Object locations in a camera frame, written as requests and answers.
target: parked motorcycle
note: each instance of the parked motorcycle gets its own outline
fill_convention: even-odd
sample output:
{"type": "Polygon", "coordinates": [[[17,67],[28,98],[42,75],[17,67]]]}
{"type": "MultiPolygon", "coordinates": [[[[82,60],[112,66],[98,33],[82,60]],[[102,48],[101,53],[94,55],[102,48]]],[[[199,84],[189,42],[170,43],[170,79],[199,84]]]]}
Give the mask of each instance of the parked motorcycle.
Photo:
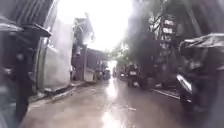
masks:
{"type": "Polygon", "coordinates": [[[190,59],[185,69],[176,74],[181,85],[180,103],[185,110],[204,112],[212,106],[223,71],[223,37],[210,34],[181,43],[181,55],[190,59]],[[193,52],[199,57],[191,56],[193,52]]]}
{"type": "Polygon", "coordinates": [[[136,65],[130,65],[127,73],[127,84],[129,87],[137,86],[139,84],[139,71],[136,65]]]}

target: curb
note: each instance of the curb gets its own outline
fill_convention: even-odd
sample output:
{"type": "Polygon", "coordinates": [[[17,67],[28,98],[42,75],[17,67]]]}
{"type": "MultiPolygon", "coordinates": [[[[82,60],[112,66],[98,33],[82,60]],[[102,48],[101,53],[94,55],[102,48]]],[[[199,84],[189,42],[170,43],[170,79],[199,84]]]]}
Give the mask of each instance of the curb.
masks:
{"type": "Polygon", "coordinates": [[[44,95],[43,97],[31,100],[30,104],[29,104],[28,111],[32,110],[33,108],[38,108],[38,107],[41,107],[45,104],[56,102],[56,101],[58,101],[62,98],[70,96],[76,91],[77,88],[87,87],[85,85],[88,85],[88,83],[87,82],[82,82],[82,83],[80,83],[79,85],[76,85],[76,86],[69,85],[66,88],[62,88],[62,89],[57,90],[55,92],[48,93],[48,94],[44,95]]]}

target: white wall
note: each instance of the white wall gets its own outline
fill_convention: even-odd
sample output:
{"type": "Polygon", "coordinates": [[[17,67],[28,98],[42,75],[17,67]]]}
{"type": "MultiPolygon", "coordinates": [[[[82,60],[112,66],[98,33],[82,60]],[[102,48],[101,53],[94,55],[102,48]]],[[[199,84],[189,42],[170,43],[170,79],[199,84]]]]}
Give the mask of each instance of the white wall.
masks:
{"type": "Polygon", "coordinates": [[[74,15],[70,8],[63,7],[70,2],[71,0],[59,0],[56,6],[57,17],[52,26],[50,47],[47,49],[44,65],[44,87],[51,90],[66,87],[70,81],[74,15]]]}

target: bright sky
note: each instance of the bright sky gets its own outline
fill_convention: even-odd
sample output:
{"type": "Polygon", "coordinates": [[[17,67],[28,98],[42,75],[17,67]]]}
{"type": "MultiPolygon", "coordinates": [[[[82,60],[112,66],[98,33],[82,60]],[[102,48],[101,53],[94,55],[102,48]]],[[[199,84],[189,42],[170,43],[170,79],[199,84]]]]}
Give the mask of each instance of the bright sky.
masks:
{"type": "Polygon", "coordinates": [[[61,0],[59,5],[69,10],[61,14],[67,21],[89,13],[96,39],[88,47],[97,50],[112,50],[120,43],[132,11],[131,0],[61,0]]]}

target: narrow street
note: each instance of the narrow street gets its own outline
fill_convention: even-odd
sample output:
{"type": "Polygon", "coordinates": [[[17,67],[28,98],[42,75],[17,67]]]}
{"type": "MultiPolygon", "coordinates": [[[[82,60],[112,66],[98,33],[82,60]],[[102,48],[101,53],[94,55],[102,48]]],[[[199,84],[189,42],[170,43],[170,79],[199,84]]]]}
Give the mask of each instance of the narrow street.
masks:
{"type": "Polygon", "coordinates": [[[25,128],[188,128],[180,104],[155,92],[128,88],[118,79],[77,89],[27,114],[25,128]]]}

